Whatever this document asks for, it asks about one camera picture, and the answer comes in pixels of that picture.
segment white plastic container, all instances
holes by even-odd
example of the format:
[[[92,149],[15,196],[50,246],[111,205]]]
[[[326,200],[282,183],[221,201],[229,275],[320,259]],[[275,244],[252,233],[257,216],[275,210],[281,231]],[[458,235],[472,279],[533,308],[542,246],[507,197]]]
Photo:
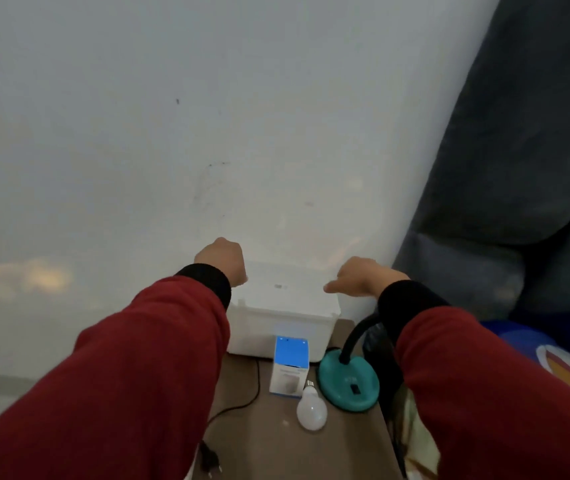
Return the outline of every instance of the white plastic container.
[[[323,291],[332,275],[279,264],[247,263],[246,268],[249,281],[232,290],[227,310],[227,351],[273,358],[281,335],[306,339],[309,361],[319,362],[341,313],[337,295]]]

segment white box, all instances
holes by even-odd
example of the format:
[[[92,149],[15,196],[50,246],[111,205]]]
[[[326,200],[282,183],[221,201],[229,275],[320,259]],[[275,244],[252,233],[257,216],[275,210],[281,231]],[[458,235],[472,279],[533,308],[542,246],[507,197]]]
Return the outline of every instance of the white box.
[[[319,362],[341,313],[337,295],[323,291],[332,274],[288,265],[246,263],[249,281],[232,290],[227,351],[274,357],[274,337],[306,339]]]
[[[307,341],[291,337],[276,337],[270,392],[301,397],[308,371]]]

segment wooden table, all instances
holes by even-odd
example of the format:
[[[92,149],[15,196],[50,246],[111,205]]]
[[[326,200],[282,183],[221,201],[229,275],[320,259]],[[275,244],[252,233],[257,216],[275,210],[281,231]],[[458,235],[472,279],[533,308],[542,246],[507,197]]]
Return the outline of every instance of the wooden table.
[[[338,320],[331,346],[342,346],[353,322]],[[231,411],[209,427],[205,441],[216,451],[226,480],[400,480],[402,478],[380,407],[365,413],[340,411],[327,402],[327,424],[304,430],[296,418],[297,398],[269,393],[272,362],[260,361],[261,393],[246,409]],[[316,384],[316,366],[308,379]],[[256,393],[256,361],[226,355],[212,414],[248,402]],[[207,479],[197,459],[194,479]]]

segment black power cord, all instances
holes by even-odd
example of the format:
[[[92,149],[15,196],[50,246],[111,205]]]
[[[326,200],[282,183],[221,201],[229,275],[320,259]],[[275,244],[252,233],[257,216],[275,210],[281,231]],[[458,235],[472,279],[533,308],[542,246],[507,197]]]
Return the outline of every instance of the black power cord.
[[[217,412],[216,414],[214,414],[214,416],[209,418],[209,421],[207,421],[207,426],[205,426],[205,431],[207,431],[209,425],[212,424],[216,418],[219,418],[223,416],[223,414],[228,413],[230,411],[245,409],[246,407],[251,406],[258,399],[258,396],[261,393],[261,364],[258,361],[258,359],[256,359],[256,382],[257,382],[256,394],[254,395],[251,401],[245,404],[241,404],[240,406],[232,406],[230,408],[225,408]],[[220,466],[218,455],[214,450],[210,449],[209,446],[207,446],[205,440],[201,440],[201,443],[199,444],[199,452],[201,453],[201,470],[207,473],[209,478],[211,478],[211,472],[214,469],[218,469],[219,472],[223,473],[223,468],[221,468]]]

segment black gooseneck lamp arm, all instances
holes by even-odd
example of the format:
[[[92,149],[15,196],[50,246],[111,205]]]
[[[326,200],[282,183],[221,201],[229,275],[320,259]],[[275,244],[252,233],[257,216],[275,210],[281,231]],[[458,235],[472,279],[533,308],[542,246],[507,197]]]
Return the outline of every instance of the black gooseneck lamp arm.
[[[350,362],[350,358],[354,347],[356,346],[356,342],[359,341],[361,336],[371,327],[376,325],[377,323],[381,322],[381,318],[378,313],[374,313],[369,317],[361,320],[361,322],[357,323],[354,327],[354,330],[350,333],[347,340],[345,340],[345,345],[343,346],[343,350],[341,354],[338,356],[338,362],[347,365]]]

